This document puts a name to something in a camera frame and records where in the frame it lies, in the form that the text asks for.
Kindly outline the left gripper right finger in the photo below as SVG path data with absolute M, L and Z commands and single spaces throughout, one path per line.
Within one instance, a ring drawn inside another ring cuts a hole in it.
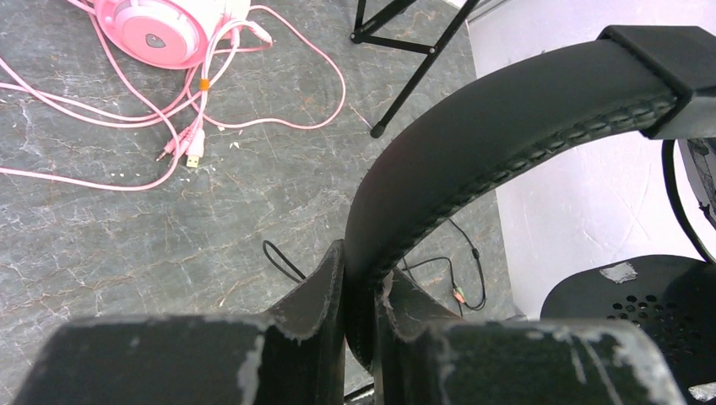
M 682 404 L 663 355 L 624 321 L 474 321 L 401 273 L 375 296 L 379 404 Z

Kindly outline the black headphones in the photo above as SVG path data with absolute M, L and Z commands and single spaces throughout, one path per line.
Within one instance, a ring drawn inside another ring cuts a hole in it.
M 358 361 L 373 375 L 376 293 L 437 226 L 560 153 L 634 131 L 661 141 L 667 161 L 676 141 L 714 136 L 712 34 L 611 25 L 596 40 L 488 74 L 405 128 L 367 172 L 346 225 L 346 337 Z M 544 321 L 635 326 L 663 355 L 682 404 L 694 403 L 690 388 L 715 378 L 715 267 L 680 256 L 626 264 L 641 278 L 616 284 L 596 268 L 560 283 Z

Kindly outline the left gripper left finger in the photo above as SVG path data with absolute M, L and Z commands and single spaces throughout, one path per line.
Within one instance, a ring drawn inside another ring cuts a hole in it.
M 340 404 L 344 247 L 256 314 L 97 316 L 59 327 L 18 404 Z

